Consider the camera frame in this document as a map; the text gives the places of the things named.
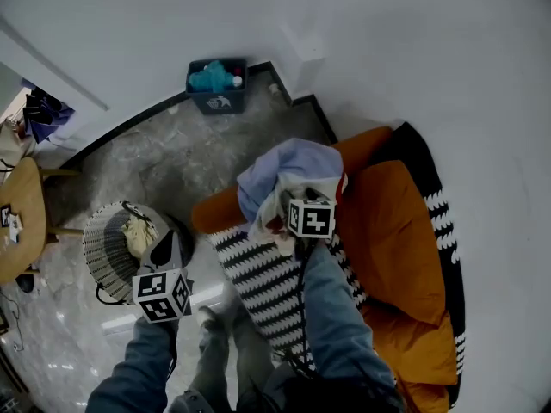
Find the wooden table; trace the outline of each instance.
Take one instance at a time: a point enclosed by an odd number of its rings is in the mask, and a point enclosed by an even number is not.
[[[40,169],[30,158],[23,158],[0,187],[0,207],[11,206],[11,212],[19,215],[23,231],[19,243],[4,242],[9,239],[9,228],[0,228],[0,284],[8,283],[26,272],[31,263],[42,254],[47,243],[57,242],[55,234],[82,236],[81,230],[69,230],[50,226],[44,190],[43,176],[74,176],[77,171]]]

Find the marble floor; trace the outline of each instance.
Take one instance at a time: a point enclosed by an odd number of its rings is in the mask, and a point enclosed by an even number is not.
[[[235,182],[238,173],[273,145],[290,137],[326,142],[311,105],[289,108],[281,94],[270,92],[272,83],[268,73],[251,78],[244,114],[204,117],[188,100],[178,105],[176,113],[164,111],[97,149],[83,161],[81,176],[58,178],[46,187],[53,223],[84,228],[99,207],[129,200],[189,225],[197,201]],[[196,309],[217,305],[220,289],[226,286],[227,292],[228,288],[210,243],[202,235],[195,236],[188,268],[189,278],[195,281]],[[96,285],[77,237],[61,237],[36,266],[40,275],[35,276],[32,293],[23,293],[15,284],[2,286],[21,307],[24,350],[14,350],[19,336],[13,305],[5,299],[1,304],[13,328],[0,338],[0,346],[45,412],[84,411],[91,391],[123,359],[139,310],[105,306],[96,300]],[[169,404],[194,376],[198,332],[194,317],[182,319],[179,360],[167,385]],[[233,405],[235,362],[232,347],[227,379]]]

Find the black and white marker cube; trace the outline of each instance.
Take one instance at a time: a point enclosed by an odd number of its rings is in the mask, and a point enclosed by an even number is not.
[[[291,199],[288,229],[297,237],[330,238],[335,231],[335,206],[332,200]]]
[[[171,269],[133,277],[134,304],[150,323],[183,317],[189,304],[185,269]]]

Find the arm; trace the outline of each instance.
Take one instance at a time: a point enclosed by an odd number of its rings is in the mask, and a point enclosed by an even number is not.
[[[343,270],[321,243],[304,276],[306,332],[313,361],[324,378],[363,377],[392,390],[394,378],[373,350],[373,334],[356,309]]]
[[[92,392],[86,412],[161,413],[167,404],[170,343],[176,333],[176,323],[149,324],[144,318],[138,320],[125,360]]]

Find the orange sofa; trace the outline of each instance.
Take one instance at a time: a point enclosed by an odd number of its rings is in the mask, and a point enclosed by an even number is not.
[[[334,147],[350,179],[337,207],[337,234],[368,295],[361,311],[375,350],[393,369],[411,411],[447,411],[461,381],[464,301],[456,245],[442,233],[453,226],[442,217],[449,216],[442,214],[447,204],[439,199],[428,148],[407,123]],[[237,186],[195,206],[192,221],[207,234],[243,224]],[[443,274],[444,263],[455,273]]]

